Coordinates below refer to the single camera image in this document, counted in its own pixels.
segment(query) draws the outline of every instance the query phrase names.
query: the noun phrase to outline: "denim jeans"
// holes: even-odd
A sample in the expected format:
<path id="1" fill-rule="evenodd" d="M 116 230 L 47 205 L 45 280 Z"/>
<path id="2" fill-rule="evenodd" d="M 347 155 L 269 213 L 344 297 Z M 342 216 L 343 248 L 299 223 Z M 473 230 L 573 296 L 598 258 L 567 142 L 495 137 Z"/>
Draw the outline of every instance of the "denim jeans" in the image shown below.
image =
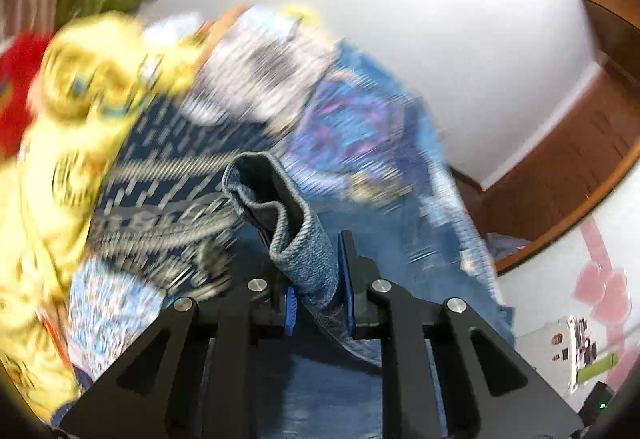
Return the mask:
<path id="1" fill-rule="evenodd" d="M 237 156 L 222 186 L 238 215 L 260 232 L 270 259 L 289 276 L 307 309 L 292 339 L 258 348 L 261 437 L 364 439 L 382 432 L 380 342 L 352 340 L 344 320 L 335 252 L 343 229 L 351 229 L 358 253 L 373 259 L 383 278 L 437 303 L 464 298 L 513 343 L 509 308 L 500 307 L 482 283 L 460 269 L 460 242 L 452 224 L 433 226 L 420 216 L 413 194 L 384 207 L 316 198 L 312 209 L 266 152 Z M 258 240 L 248 225 L 236 237 L 246 247 Z M 434 383 L 439 390 L 436 377 Z M 442 405 L 439 413 L 444 436 Z"/>

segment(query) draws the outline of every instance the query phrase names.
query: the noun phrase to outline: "metal screw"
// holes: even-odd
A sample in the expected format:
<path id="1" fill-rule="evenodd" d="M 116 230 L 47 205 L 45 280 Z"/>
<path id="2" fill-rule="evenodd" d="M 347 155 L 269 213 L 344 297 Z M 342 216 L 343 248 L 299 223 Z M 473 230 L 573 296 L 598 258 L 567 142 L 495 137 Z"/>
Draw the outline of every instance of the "metal screw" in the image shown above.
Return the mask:
<path id="1" fill-rule="evenodd" d="M 267 281 L 264 278 L 254 278 L 246 285 L 250 291 L 261 293 L 267 289 Z"/>
<path id="2" fill-rule="evenodd" d="M 191 307 L 193 307 L 191 298 L 178 298 L 174 302 L 174 309 L 176 311 L 180 311 L 181 313 L 188 311 L 189 309 L 191 309 Z"/>
<path id="3" fill-rule="evenodd" d="M 384 278 L 378 278 L 371 283 L 373 291 L 378 291 L 379 293 L 388 293 L 391 291 L 391 282 L 385 280 Z"/>
<path id="4" fill-rule="evenodd" d="M 466 302 L 462 298 L 452 298 L 447 301 L 447 307 L 454 313 L 463 313 L 466 310 Z"/>

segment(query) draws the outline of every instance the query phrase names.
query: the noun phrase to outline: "triangular cutout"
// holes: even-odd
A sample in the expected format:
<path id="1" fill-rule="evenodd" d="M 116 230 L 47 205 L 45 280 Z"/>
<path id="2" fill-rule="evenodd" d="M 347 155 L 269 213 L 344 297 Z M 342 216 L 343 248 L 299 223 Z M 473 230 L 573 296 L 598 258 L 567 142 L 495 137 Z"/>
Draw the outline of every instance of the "triangular cutout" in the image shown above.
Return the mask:
<path id="1" fill-rule="evenodd" d="M 170 332 L 162 330 L 149 346 L 119 375 L 116 383 L 121 389 L 146 395 L 153 389 L 160 362 L 164 356 Z"/>
<path id="2" fill-rule="evenodd" d="M 484 333 L 478 329 L 471 332 L 476 355 L 484 374 L 489 393 L 498 397 L 513 390 L 523 389 L 527 378 L 522 372 L 498 349 Z"/>

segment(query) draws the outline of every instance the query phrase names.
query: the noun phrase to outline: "white wall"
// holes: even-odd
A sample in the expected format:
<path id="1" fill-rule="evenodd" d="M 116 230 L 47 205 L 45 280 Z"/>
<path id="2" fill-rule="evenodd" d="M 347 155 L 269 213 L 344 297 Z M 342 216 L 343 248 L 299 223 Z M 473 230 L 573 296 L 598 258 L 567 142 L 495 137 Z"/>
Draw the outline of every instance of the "white wall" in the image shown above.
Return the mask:
<path id="1" fill-rule="evenodd" d="M 483 186 L 537 144 L 594 69 L 579 0 L 159 0 L 151 12 L 241 2 L 308 5 L 379 58 L 427 99 L 452 165 Z"/>
<path id="2" fill-rule="evenodd" d="M 598 354 L 608 352 L 638 353 L 640 346 L 640 164 L 636 164 L 625 180 L 592 213 L 602 245 L 593 245 L 591 253 L 580 226 L 569 231 L 556 243 L 538 253 L 516 269 L 498 278 L 505 303 L 515 307 L 514 333 L 517 337 L 530 333 L 545 323 L 568 315 L 588 320 L 591 339 L 598 344 Z M 593 305 L 578 301 L 574 297 L 576 282 L 582 268 L 593 260 L 597 253 L 603 263 L 610 260 L 613 270 L 622 269 L 626 276 L 626 294 L 631 301 L 628 317 L 620 325 L 624 340 L 620 342 L 611 325 L 598 321 L 592 314 Z M 620 364 L 628 367 L 629 358 Z M 615 388 L 620 383 L 620 372 L 616 379 L 609 373 L 589 382 L 578 390 L 569 403 L 580 409 L 596 380 L 610 383 Z"/>

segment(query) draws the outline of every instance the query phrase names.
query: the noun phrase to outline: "yellow object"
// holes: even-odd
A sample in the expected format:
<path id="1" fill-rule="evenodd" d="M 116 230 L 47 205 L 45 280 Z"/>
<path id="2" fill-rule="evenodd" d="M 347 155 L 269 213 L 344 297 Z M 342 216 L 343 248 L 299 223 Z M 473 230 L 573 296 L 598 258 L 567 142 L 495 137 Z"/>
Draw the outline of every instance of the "yellow object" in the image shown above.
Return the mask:
<path id="1" fill-rule="evenodd" d="M 309 27 L 320 27 L 318 15 L 304 5 L 289 4 L 281 7 L 279 13 L 283 16 L 299 19 L 304 25 Z"/>
<path id="2" fill-rule="evenodd" d="M 0 163 L 0 359 L 42 419 L 79 390 L 36 310 L 68 297 L 102 179 L 140 113 L 159 93 L 184 94 L 212 48 L 190 38 L 158 50 L 141 34 L 116 13 L 56 34 L 35 84 L 43 110 Z"/>

